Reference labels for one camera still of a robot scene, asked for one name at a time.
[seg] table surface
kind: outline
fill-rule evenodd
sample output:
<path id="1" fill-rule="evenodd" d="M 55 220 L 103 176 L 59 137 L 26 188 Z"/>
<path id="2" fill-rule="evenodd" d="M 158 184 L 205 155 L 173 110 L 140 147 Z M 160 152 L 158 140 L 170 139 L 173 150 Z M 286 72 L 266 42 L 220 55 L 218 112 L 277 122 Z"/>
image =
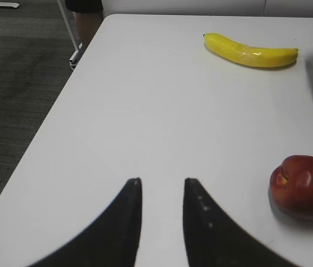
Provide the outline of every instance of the table surface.
<path id="1" fill-rule="evenodd" d="M 255 70 L 205 49 L 219 32 L 298 47 Z M 196 177 L 246 231 L 313 267 L 313 228 L 274 216 L 273 169 L 313 155 L 313 19 L 112 15 L 0 196 L 0 266 L 25 266 L 78 234 L 130 177 L 143 182 L 136 266 L 187 266 L 183 183 Z"/>

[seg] yellow banana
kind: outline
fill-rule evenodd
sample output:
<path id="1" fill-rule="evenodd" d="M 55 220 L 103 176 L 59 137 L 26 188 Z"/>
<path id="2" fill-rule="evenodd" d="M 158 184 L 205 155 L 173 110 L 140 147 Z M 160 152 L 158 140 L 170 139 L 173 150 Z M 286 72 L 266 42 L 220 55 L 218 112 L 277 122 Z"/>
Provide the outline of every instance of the yellow banana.
<path id="1" fill-rule="evenodd" d="M 237 43 L 218 33 L 204 35 L 212 52 L 232 62 L 249 67 L 276 68 L 292 64 L 299 54 L 297 48 L 260 48 Z"/>

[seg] carpet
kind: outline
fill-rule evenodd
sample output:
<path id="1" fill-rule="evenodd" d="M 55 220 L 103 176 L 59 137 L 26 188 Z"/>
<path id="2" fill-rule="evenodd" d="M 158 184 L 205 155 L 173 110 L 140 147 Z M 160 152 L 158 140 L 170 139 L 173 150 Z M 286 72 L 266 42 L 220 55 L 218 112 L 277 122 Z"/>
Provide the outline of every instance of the carpet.
<path id="1" fill-rule="evenodd" d="M 0 193 L 71 75 L 74 51 L 56 1 L 19 3 L 0 9 Z"/>

